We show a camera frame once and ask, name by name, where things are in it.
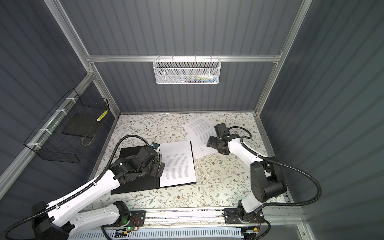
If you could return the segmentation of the white ventilated front rail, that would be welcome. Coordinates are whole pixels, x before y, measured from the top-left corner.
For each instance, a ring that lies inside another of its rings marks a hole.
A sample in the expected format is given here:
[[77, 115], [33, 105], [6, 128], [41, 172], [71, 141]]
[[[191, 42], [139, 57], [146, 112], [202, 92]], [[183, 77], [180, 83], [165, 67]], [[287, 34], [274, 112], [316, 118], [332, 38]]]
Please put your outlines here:
[[90, 230], [77, 234], [73, 240], [243, 240], [240, 228], [172, 228], [140, 229], [126, 232], [122, 230]]

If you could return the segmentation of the pens in white basket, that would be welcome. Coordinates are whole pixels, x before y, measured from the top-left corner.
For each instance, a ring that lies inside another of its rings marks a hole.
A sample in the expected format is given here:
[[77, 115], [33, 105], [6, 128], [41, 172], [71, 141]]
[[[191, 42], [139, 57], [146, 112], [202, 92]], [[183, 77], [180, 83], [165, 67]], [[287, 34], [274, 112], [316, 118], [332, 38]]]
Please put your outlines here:
[[176, 79], [176, 81], [180, 83], [218, 83], [219, 82], [219, 76], [218, 75], [210, 75], [210, 74], [203, 74], [203, 75], [191, 75], [187, 77], [183, 77], [180, 79]]

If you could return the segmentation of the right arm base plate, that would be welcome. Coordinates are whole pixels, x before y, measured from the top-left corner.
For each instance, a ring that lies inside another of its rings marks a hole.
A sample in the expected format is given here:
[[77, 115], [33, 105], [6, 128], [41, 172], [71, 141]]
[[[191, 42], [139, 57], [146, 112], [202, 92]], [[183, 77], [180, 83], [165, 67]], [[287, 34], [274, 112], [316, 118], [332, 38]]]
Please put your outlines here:
[[259, 213], [243, 213], [237, 208], [225, 208], [222, 210], [226, 224], [263, 224], [265, 221]]

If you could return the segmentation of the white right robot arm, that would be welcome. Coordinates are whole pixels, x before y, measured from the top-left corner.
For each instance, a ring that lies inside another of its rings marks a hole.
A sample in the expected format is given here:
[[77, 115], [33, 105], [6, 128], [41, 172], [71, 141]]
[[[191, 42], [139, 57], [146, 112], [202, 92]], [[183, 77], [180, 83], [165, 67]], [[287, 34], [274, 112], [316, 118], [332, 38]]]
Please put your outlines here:
[[268, 162], [267, 157], [248, 146], [237, 134], [222, 138], [209, 137], [207, 147], [222, 155], [234, 154], [250, 168], [251, 192], [237, 206], [236, 216], [243, 223], [253, 218], [269, 199], [287, 191], [281, 166]]

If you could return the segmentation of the yellow green marker pen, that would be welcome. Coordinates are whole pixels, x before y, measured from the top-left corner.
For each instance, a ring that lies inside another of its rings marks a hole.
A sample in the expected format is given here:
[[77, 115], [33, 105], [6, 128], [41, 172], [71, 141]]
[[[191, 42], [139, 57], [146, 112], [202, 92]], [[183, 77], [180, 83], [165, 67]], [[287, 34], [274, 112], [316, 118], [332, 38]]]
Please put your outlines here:
[[101, 122], [102, 119], [108, 114], [109, 110], [105, 110], [100, 116], [97, 118], [97, 122]]

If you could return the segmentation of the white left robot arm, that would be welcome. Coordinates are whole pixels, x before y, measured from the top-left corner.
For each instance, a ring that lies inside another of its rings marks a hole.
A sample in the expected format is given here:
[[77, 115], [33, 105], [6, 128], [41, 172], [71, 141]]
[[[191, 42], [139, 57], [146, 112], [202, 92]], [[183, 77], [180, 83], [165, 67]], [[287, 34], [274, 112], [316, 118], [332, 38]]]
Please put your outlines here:
[[67, 240], [78, 233], [114, 224], [132, 230], [139, 225], [139, 222], [132, 217], [123, 201], [116, 201], [101, 210], [87, 212], [82, 210], [97, 198], [128, 182], [146, 175], [161, 177], [164, 168], [160, 145], [156, 143], [141, 147], [136, 155], [118, 158], [108, 167], [104, 175], [99, 175], [88, 183], [89, 189], [83, 185], [56, 201], [34, 205], [34, 212], [43, 207], [53, 207], [52, 211], [32, 221], [35, 238]]

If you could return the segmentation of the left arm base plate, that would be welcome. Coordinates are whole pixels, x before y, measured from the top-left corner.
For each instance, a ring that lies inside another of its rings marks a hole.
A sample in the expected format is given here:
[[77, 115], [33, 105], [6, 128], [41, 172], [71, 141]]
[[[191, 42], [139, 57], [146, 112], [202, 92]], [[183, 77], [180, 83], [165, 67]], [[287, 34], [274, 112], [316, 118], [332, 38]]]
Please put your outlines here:
[[118, 225], [129, 230], [142, 227], [146, 219], [146, 213], [146, 211], [124, 213], [119, 217]]

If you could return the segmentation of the printed paper sheet back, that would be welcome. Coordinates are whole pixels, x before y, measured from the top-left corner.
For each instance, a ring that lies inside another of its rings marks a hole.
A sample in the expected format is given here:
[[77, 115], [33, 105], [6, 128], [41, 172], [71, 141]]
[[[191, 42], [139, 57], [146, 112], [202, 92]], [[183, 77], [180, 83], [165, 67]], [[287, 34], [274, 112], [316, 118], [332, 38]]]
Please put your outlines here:
[[201, 159], [218, 152], [214, 148], [207, 147], [210, 136], [216, 136], [214, 125], [207, 116], [201, 116], [185, 124], [184, 130], [187, 133], [187, 139], [192, 143], [195, 159]]

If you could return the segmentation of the red folder black inside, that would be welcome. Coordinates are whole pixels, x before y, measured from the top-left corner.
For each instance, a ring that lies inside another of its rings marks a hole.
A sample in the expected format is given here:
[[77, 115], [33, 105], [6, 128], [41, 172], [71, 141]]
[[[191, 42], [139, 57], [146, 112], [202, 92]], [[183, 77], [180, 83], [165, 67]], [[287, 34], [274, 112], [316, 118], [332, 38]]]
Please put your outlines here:
[[111, 169], [121, 182], [113, 195], [197, 183], [189, 141], [122, 148]]

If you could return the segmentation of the printed paper sheet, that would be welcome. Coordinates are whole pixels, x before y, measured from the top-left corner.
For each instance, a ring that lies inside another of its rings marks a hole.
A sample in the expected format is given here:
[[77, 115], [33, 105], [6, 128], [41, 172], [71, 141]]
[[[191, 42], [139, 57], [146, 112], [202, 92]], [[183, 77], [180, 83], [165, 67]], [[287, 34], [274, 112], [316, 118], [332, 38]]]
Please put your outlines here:
[[216, 136], [214, 125], [207, 116], [201, 116], [185, 124], [184, 130], [187, 133], [187, 139], [192, 143], [195, 159], [201, 159], [218, 152], [214, 148], [207, 147], [210, 136]]
[[160, 144], [165, 168], [160, 177], [160, 188], [197, 183], [192, 144], [190, 141]]

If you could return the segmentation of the floral patterned table mat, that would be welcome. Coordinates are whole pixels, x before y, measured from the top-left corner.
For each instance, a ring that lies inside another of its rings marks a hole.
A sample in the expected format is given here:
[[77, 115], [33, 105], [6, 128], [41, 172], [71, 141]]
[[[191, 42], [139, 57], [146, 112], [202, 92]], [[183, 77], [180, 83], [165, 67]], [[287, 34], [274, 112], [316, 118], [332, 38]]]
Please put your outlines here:
[[[184, 125], [202, 114], [139, 114], [121, 115], [108, 141], [107, 149], [96, 167], [100, 174], [116, 143], [125, 135], [138, 135], [149, 143], [170, 143], [188, 139]], [[112, 195], [107, 193], [86, 207], [103, 208], [115, 201], [124, 201], [131, 209], [230, 207], [247, 195], [250, 188], [249, 168], [235, 155], [214, 153], [195, 160], [197, 183]]]

